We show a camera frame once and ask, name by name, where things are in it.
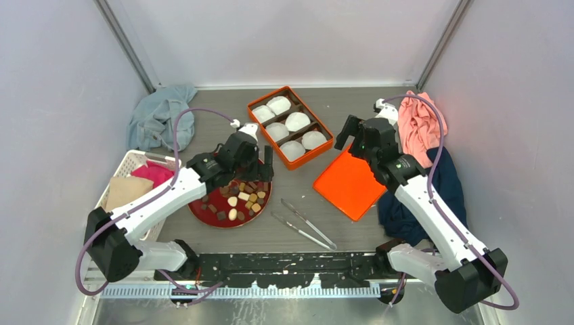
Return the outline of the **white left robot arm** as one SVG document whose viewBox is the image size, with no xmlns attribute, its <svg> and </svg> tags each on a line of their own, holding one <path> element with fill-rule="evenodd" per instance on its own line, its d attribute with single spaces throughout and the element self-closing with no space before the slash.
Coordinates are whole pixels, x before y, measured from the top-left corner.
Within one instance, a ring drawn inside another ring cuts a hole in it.
<svg viewBox="0 0 574 325">
<path fill-rule="evenodd" d="M 214 152 L 195 155 L 172 178 L 142 197 L 110 212 L 90 212 L 85 248 L 108 282 L 118 282 L 134 271 L 163 270 L 182 280 L 193 277 L 198 257 L 182 240 L 155 242 L 143 235 L 181 207 L 218 192 L 231 181 L 269 182 L 273 150 L 265 147 L 259 161 L 256 123 L 246 123 Z"/>
</svg>

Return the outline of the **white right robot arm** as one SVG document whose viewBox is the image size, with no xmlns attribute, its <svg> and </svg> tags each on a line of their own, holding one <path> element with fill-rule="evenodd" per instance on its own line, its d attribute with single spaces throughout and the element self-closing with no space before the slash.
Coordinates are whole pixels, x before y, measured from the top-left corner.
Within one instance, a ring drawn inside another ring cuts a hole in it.
<svg viewBox="0 0 574 325">
<path fill-rule="evenodd" d="M 508 258 L 499 249 L 487 248 L 455 216 L 432 185 L 432 173 L 426 173 L 410 154 L 399 151 L 396 140 L 398 112 L 387 101 L 374 105 L 376 116 L 369 119 L 350 114 L 336 136 L 334 147 L 343 150 L 348 137 L 354 138 L 346 150 L 365 161 L 374 179 L 410 210 L 435 244 L 438 255 L 396 244 L 378 254 L 377 272 L 392 278 L 398 272 L 413 276 L 432 286 L 441 302 L 453 313 L 461 313 L 483 303 L 505 288 L 513 299 L 505 310 L 514 310 L 519 300 L 504 279 Z"/>
</svg>

